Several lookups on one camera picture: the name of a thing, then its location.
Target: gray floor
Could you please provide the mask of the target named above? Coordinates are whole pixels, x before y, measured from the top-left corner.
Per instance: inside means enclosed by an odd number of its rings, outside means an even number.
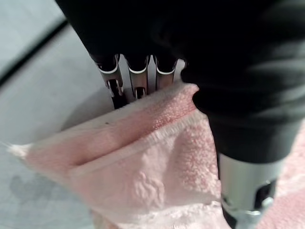
[[[56,7],[50,14],[61,17]],[[29,42],[34,34],[28,37]],[[18,49],[11,54],[5,57],[7,62],[18,54]],[[120,68],[124,88],[131,97],[123,58]],[[151,88],[154,71],[151,61]],[[70,28],[0,90],[0,141],[35,142],[112,109],[110,94],[97,68]],[[92,228],[88,210],[77,197],[28,170],[6,152],[4,145],[0,146],[0,184],[0,229]]]

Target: metal prong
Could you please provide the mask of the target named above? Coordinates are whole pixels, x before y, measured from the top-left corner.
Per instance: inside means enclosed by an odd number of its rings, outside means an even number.
[[[111,97],[115,97],[115,95],[118,93],[119,96],[123,95],[123,87],[120,87],[119,81],[115,80],[116,82],[116,88],[112,88],[110,84],[110,80],[107,81],[107,87],[109,88]]]
[[[168,69],[171,69],[169,72],[162,72],[158,68],[158,59],[156,56],[153,57],[154,62],[156,64],[156,90],[161,90],[165,87],[168,87],[172,85],[173,83],[173,78],[174,78],[174,73],[176,70],[176,65],[177,65],[177,60],[173,62],[172,66],[168,66]]]
[[[128,66],[130,82],[132,85],[132,93],[136,99],[140,99],[138,96],[137,89],[143,90],[144,97],[148,94],[148,58],[146,59],[146,67],[141,71],[134,71]]]

